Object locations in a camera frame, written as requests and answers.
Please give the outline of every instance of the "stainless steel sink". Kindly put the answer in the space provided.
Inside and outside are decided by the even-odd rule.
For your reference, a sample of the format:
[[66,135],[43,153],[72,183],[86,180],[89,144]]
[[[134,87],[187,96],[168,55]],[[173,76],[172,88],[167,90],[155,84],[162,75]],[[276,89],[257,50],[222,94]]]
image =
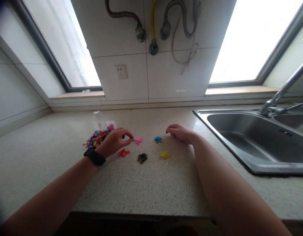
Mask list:
[[303,115],[279,115],[274,116],[278,122],[303,132]]
[[257,110],[194,113],[253,174],[303,175],[303,117],[264,118]]

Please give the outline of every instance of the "window sill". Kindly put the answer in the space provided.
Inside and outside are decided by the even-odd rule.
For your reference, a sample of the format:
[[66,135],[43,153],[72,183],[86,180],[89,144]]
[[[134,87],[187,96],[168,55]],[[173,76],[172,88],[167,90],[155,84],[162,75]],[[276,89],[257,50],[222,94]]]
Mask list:
[[227,87],[227,88],[208,88],[205,92],[205,97],[216,95],[241,95],[241,94],[262,94],[262,93],[276,93],[279,89],[268,86],[241,86],[241,87]]
[[93,91],[93,92],[72,92],[64,93],[55,97],[52,97],[51,100],[56,99],[73,99],[73,98],[98,98],[104,97],[105,94],[103,91]]
[[[276,93],[278,88],[272,88],[267,86],[241,86],[241,87],[228,87],[228,88],[208,88],[205,93],[205,97],[218,96],[218,95],[241,95],[241,94],[262,94],[262,93]],[[57,99],[73,99],[73,98],[98,98],[105,97],[103,91],[93,92],[72,92],[64,93],[55,97],[52,100]]]

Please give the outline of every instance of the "window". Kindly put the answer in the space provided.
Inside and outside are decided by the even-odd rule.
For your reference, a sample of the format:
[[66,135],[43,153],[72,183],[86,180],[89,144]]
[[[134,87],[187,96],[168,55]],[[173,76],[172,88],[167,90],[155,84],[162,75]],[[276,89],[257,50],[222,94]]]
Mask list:
[[[302,4],[303,0],[237,0],[209,87],[261,84],[267,74],[264,70],[273,68],[296,35],[288,35],[286,29],[301,28],[295,15],[302,16],[298,11]],[[270,58],[275,50],[280,53]]]
[[15,3],[66,91],[102,90],[71,1],[16,0]]

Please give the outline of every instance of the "faucet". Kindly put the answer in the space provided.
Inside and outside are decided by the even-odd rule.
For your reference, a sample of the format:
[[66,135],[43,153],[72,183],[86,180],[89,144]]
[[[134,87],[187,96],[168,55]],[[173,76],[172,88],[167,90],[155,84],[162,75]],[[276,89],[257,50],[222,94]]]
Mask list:
[[301,77],[303,74],[303,63],[302,65],[296,70],[296,72],[289,78],[289,80],[284,84],[284,86],[278,91],[272,99],[268,100],[261,109],[257,112],[259,115],[262,116],[269,116],[270,112],[273,112],[277,115],[282,115],[292,109],[300,107],[303,103],[299,103],[289,108],[278,108],[276,107],[278,101],[284,96],[284,94],[290,89],[290,87]]

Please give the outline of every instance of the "plastic bottle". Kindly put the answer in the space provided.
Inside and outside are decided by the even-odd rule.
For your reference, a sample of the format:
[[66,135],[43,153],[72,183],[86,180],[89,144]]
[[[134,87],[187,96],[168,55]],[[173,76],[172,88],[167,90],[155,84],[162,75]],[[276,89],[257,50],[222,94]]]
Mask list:
[[106,130],[107,124],[106,121],[100,111],[94,111],[93,117],[96,122],[98,122],[99,129]]

